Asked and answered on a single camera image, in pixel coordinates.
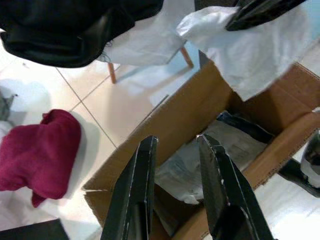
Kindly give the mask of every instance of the open cardboard box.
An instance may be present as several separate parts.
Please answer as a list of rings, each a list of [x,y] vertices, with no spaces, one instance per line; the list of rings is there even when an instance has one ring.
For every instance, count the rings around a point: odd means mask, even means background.
[[[275,174],[289,158],[320,128],[320,79],[299,64],[267,91],[242,102],[222,79],[212,62],[196,73],[172,97],[155,109],[109,157],[83,187],[85,199],[103,225],[112,190],[138,143],[154,135],[159,139],[157,165],[161,165],[181,145],[201,133],[219,113],[243,113],[276,137],[243,172],[255,189]],[[194,207],[156,187],[156,197],[179,220],[173,238],[166,235],[154,218],[151,239],[201,240],[208,234],[203,205]]]

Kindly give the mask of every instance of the black jacket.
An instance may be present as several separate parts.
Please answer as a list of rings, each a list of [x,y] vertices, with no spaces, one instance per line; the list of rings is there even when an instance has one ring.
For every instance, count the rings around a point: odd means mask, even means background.
[[[13,55],[77,68],[162,5],[163,0],[0,0],[0,35]]]

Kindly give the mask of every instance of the tile floor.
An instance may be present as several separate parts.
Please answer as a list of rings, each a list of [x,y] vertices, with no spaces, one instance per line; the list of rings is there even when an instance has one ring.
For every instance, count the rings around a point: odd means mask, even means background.
[[[0,90],[5,97],[17,94],[9,119],[14,125],[38,123],[42,113],[59,108],[70,111],[82,126],[80,149],[63,199],[47,200],[34,209],[29,189],[14,193],[10,208],[25,224],[61,218],[71,240],[99,239],[101,229],[81,186],[166,95],[173,94],[199,69],[198,50],[190,44],[186,48],[193,69],[178,53],[164,66],[117,65],[117,84],[112,84],[106,63],[55,68],[14,57],[0,47]],[[301,61],[318,75],[319,50],[318,44]],[[280,240],[301,239],[315,221],[320,222],[319,200],[279,176],[256,194],[274,236]]]

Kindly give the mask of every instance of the wooden chair leg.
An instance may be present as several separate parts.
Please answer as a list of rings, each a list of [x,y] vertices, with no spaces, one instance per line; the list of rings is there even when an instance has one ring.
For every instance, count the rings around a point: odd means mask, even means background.
[[[188,66],[189,66],[190,68],[193,68],[193,67],[194,67],[194,63],[191,61],[191,58],[190,58],[190,56],[189,56],[186,48],[185,48],[185,47],[182,47],[182,48],[180,49],[180,51],[181,51],[181,53],[182,53],[182,55],[183,55],[184,60],[185,60],[186,63],[188,64]]]
[[[113,63],[108,62],[108,68],[110,73],[111,82],[115,84],[117,82],[116,80],[116,74],[115,74],[115,67]]]

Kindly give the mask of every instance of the red cloth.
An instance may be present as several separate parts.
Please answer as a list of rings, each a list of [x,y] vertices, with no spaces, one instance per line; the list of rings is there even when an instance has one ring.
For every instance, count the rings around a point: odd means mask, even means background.
[[[0,191],[33,190],[36,208],[45,199],[60,199],[68,182],[81,138],[78,121],[54,109],[40,124],[17,126],[0,147]]]

